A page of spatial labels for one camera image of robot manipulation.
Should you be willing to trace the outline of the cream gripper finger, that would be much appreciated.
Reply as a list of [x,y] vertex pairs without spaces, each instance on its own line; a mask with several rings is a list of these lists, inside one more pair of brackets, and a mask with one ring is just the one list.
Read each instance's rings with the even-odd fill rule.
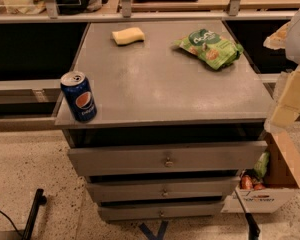
[[263,46],[272,50],[284,49],[289,25],[289,22],[285,23],[276,32],[268,36],[265,39]]
[[293,72],[279,75],[273,99],[264,129],[269,133],[279,133],[300,116],[300,65]]

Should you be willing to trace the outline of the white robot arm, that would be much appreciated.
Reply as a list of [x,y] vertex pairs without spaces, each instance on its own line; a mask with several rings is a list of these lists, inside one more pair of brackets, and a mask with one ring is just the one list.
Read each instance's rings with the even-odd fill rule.
[[263,46],[272,50],[284,49],[286,58],[297,64],[293,72],[279,76],[274,103],[264,124],[267,132],[279,133],[300,115],[300,9],[288,23],[268,36]]

